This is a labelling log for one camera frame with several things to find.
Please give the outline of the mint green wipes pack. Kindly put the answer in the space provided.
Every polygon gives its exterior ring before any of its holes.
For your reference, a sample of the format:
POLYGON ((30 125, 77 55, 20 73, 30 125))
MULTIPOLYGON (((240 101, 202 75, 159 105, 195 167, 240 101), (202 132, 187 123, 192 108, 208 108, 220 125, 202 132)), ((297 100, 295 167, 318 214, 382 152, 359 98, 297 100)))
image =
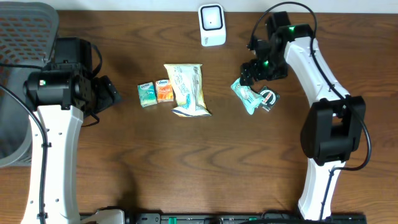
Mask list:
POLYGON ((264 101, 264 97, 252 91, 249 86, 243 86, 240 84, 240 78, 238 78, 232 85, 231 89, 235 92, 238 98, 243 102, 246 111, 250 114, 254 114, 254 110, 264 101))

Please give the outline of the teal tissue box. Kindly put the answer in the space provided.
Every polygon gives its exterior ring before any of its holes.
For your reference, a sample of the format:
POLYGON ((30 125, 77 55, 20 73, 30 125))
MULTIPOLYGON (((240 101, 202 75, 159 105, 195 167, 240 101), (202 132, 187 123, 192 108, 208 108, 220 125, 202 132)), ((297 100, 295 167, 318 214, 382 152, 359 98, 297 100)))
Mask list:
POLYGON ((137 86, 140 104, 143 108, 157 104, 155 87, 152 82, 137 86))

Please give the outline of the orange small packet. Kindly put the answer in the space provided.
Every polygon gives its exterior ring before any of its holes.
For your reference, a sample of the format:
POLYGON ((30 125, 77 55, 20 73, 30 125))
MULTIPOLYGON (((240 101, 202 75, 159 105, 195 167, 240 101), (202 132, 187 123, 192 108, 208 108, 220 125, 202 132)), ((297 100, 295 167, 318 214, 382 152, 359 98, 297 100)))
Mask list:
POLYGON ((157 102, 170 102, 174 100, 174 91, 170 80, 158 80, 155 82, 157 102))

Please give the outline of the cream snack bag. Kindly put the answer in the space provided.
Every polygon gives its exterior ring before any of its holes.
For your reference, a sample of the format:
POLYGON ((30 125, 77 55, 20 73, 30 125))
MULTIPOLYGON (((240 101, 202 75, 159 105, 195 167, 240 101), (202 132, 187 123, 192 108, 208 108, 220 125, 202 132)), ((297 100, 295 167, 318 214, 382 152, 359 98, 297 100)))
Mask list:
POLYGON ((177 102, 172 112, 188 118, 211 116, 203 96, 201 64, 164 64, 164 67, 177 102))

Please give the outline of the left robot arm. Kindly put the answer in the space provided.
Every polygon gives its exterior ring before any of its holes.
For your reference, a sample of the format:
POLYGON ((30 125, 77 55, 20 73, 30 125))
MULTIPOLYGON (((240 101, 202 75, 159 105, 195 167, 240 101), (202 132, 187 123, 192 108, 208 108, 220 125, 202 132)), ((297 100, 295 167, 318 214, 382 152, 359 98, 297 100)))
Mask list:
POLYGON ((125 223, 121 208, 81 216, 76 199, 77 146, 83 120, 121 101, 116 87, 94 67, 97 46, 77 37, 58 38, 55 58, 24 83, 32 112, 32 160, 23 223, 125 223))

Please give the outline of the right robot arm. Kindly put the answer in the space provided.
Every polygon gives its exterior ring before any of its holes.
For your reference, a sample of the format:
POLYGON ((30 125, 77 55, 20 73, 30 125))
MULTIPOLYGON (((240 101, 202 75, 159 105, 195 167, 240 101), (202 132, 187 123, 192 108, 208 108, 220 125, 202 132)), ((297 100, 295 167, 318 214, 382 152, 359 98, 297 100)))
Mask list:
POLYGON ((255 59, 244 63, 240 77, 231 88, 247 111, 272 106, 277 95, 264 88, 259 93, 251 86, 260 80, 278 80, 293 71, 309 104, 300 132, 300 145, 307 157, 307 173, 298 215, 266 217, 272 223, 365 223, 362 215, 334 215, 331 201, 338 176, 369 133, 364 123, 366 104, 362 97, 351 96, 334 77, 316 39, 316 25, 293 25, 286 12, 264 15, 268 38, 252 36, 248 49, 255 59))

